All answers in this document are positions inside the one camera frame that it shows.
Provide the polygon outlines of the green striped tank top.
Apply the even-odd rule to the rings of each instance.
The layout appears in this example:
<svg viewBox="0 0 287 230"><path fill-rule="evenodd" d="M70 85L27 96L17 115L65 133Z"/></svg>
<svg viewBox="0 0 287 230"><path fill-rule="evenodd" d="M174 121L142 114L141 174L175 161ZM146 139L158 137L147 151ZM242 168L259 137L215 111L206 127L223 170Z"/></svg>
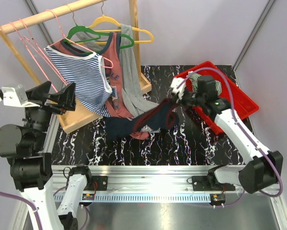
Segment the green striped tank top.
<svg viewBox="0 0 287 230"><path fill-rule="evenodd" d="M199 77L201 77L202 75L198 74L198 73L194 73L194 71L189 71L188 72L188 76L189 76L189 80L191 82L192 85L192 90L194 92L197 92L197 88L198 88L198 79ZM216 83L216 90L218 92L218 95L220 95L222 93L222 85L221 82L218 80L215 80Z"/></svg>

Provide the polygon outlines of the navy maroon tank top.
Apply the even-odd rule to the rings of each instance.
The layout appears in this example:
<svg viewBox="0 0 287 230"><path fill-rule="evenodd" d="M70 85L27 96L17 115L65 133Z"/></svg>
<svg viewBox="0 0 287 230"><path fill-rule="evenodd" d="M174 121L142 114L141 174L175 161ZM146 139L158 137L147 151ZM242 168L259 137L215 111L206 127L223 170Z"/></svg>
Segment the navy maroon tank top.
<svg viewBox="0 0 287 230"><path fill-rule="evenodd" d="M170 130L179 124L179 116L174 111L176 107L170 98L165 98L157 107L138 117L109 117L105 119L106 138L114 141L137 132Z"/></svg>

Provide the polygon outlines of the blue striped tank top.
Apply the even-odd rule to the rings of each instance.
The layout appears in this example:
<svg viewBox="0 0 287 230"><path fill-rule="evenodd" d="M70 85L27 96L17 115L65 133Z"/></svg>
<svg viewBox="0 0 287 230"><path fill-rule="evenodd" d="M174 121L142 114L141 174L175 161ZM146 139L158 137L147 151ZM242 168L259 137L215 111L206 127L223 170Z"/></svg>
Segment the blue striped tank top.
<svg viewBox="0 0 287 230"><path fill-rule="evenodd" d="M75 83L75 96L88 110L110 117L105 105L112 94L108 83L103 56L92 52L85 57L63 54L50 46L45 48L52 63L67 83Z"/></svg>

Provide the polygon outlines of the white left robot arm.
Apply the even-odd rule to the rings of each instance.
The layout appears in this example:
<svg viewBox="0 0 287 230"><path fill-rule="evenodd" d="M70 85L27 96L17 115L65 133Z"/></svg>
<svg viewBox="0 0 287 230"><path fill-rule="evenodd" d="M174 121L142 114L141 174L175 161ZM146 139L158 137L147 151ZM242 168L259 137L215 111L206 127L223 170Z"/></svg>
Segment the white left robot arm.
<svg viewBox="0 0 287 230"><path fill-rule="evenodd" d="M59 207L53 194L51 153L44 143L53 114L61 115L76 107L75 84L51 94L46 81L30 90L23 86L2 87L0 103L25 109L24 125L7 124L0 128L0 156L10 165L10 175L19 190L18 200L25 202L36 230L76 230L77 210L82 193L93 185L87 166L70 169L67 189Z"/></svg>

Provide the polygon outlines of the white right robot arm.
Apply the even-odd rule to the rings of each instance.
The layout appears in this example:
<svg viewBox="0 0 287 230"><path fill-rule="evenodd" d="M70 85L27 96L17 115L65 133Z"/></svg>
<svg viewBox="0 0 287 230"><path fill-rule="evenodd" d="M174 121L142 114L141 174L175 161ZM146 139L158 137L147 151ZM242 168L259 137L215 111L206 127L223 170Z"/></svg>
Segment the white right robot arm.
<svg viewBox="0 0 287 230"><path fill-rule="evenodd" d="M200 76L197 90L190 92L186 80L174 78L172 92L177 95L180 105L202 108L207 115L229 137L242 155L244 166L217 166L207 173L207 185L212 190L224 184L241 186L247 193L262 192L274 184L279 184L277 196L283 192L281 170L283 156L279 151L271 151L249 131L233 108L233 101L218 95L216 81L212 76Z"/></svg>

